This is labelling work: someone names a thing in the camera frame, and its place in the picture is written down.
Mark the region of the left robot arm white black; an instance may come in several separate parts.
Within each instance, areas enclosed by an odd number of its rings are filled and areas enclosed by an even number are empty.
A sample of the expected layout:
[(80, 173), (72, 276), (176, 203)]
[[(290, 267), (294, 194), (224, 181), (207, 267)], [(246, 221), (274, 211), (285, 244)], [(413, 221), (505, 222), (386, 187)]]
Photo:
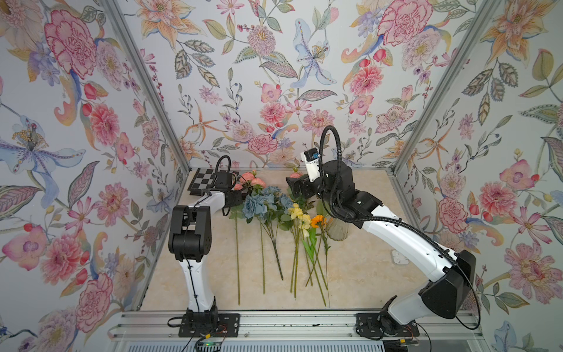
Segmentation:
[(236, 176), (230, 170), (215, 171), (211, 189), (190, 205), (178, 205), (172, 211), (169, 252), (179, 262), (189, 293), (186, 325), (192, 330), (218, 324), (216, 298), (207, 280), (206, 259), (211, 251), (212, 215), (227, 214), (240, 205), (243, 196), (235, 190)]

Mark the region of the blue flower bunch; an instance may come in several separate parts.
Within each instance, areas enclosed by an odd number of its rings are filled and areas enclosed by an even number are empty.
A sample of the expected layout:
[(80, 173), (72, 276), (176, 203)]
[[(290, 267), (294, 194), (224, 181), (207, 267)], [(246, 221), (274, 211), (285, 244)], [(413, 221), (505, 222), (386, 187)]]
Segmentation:
[(293, 201), (290, 197), (276, 186), (267, 186), (265, 188), (259, 186), (254, 187), (243, 203), (243, 218), (245, 218), (246, 222), (249, 224), (256, 221), (260, 226), (263, 294), (266, 294), (264, 236), (267, 236), (271, 242), (279, 278), (284, 280), (277, 238), (278, 225), (282, 221), (282, 218), (288, 215), (287, 211), (292, 207)]

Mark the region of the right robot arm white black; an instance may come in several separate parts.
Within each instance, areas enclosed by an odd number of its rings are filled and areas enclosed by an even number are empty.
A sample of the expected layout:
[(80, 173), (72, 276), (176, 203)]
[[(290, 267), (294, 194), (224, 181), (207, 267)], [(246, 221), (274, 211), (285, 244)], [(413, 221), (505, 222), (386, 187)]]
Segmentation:
[(320, 138), (334, 137), (337, 157), (325, 162), (323, 148), (301, 154), (306, 174), (287, 179), (295, 197), (317, 196), (328, 215), (378, 237), (413, 263), (428, 281), (413, 293), (393, 296), (377, 313), (373, 323), (379, 339), (394, 336), (419, 318), (436, 316), (452, 320), (468, 295), (475, 296), (476, 258), (462, 250), (456, 252), (434, 241), (426, 233), (404, 222), (369, 192), (356, 188), (353, 171), (342, 159), (342, 144), (337, 129), (327, 126)]

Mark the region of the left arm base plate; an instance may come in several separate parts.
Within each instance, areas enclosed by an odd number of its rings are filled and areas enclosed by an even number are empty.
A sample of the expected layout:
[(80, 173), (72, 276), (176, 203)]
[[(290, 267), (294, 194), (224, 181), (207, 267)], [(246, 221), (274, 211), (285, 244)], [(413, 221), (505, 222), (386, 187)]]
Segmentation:
[(180, 321), (178, 337), (238, 337), (240, 315), (219, 313), (213, 307), (205, 312), (188, 310)]

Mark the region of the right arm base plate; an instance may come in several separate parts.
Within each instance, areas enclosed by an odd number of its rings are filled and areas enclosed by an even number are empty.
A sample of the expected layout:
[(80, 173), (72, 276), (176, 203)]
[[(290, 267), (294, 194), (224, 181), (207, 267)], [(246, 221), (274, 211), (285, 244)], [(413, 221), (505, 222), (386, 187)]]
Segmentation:
[(400, 325), (387, 315), (379, 312), (357, 313), (356, 334), (381, 340), (384, 337), (419, 337), (419, 329), (410, 322), (408, 325)]

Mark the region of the yellow flower bunch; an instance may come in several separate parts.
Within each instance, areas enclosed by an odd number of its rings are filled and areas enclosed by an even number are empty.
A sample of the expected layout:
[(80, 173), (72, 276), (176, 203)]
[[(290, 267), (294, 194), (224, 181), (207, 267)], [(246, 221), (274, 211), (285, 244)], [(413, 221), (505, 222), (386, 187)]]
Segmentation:
[(299, 284), (299, 268), (301, 254), (305, 256), (305, 263), (310, 269), (311, 248), (308, 243), (309, 229), (311, 228), (310, 215), (298, 204), (291, 205), (280, 218), (281, 227), (290, 232), (293, 240), (293, 265), (290, 280), (290, 293), (297, 299)]

